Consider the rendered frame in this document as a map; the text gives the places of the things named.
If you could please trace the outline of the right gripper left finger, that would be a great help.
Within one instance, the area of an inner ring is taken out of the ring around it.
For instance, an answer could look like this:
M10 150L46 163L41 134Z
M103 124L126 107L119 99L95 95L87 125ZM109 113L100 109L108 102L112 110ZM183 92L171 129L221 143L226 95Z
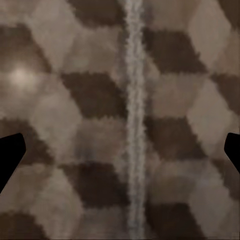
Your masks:
M26 153L22 133L0 138L0 193Z

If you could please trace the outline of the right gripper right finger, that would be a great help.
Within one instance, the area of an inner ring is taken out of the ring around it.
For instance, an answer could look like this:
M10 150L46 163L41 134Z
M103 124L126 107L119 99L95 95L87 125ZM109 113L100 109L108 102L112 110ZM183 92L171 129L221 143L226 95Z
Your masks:
M240 173L240 135L229 133L225 141L224 150Z

